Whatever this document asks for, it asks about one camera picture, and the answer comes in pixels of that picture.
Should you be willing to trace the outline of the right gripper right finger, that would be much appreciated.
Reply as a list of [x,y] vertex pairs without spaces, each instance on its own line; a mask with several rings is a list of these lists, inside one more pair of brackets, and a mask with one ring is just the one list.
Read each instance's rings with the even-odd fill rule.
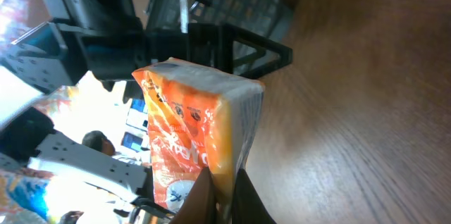
[[276,224],[242,168],[237,172],[233,192],[232,224]]

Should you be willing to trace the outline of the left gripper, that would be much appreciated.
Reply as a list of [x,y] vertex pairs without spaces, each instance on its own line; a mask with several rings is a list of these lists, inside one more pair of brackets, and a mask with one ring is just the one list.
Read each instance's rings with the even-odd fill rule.
[[191,61],[188,36],[179,30],[88,30],[45,22],[11,43],[1,65],[50,94],[74,86],[90,71],[102,82],[130,81],[132,72],[170,57]]

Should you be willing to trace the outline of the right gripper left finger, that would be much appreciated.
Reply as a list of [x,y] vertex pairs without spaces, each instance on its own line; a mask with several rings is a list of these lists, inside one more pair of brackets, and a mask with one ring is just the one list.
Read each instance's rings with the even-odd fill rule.
[[179,212],[170,224],[212,224],[216,222],[215,187],[209,168],[203,168]]

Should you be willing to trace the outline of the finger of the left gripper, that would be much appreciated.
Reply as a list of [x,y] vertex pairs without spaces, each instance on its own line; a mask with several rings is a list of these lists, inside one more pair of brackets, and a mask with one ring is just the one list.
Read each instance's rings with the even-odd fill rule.
[[249,79],[292,63],[291,48],[228,23],[190,24],[190,61]]

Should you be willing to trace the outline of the orange Kleenex tissue pack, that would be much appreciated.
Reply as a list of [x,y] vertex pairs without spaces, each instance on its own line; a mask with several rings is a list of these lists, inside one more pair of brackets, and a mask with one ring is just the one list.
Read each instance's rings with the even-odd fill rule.
[[155,202],[179,211],[208,168],[227,204],[259,125],[264,85],[176,58],[132,76],[147,105]]

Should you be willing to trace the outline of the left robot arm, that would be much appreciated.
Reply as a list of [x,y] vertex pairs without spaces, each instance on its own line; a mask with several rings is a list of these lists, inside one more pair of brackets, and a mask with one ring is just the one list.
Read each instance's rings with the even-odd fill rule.
[[91,72],[107,90],[126,81],[148,110],[154,201],[173,207],[210,168],[230,196],[261,115],[259,78],[292,63],[292,49],[230,21],[173,29],[143,25],[132,0],[44,0],[52,20],[11,43],[1,64],[44,95],[35,109],[57,111],[57,91]]

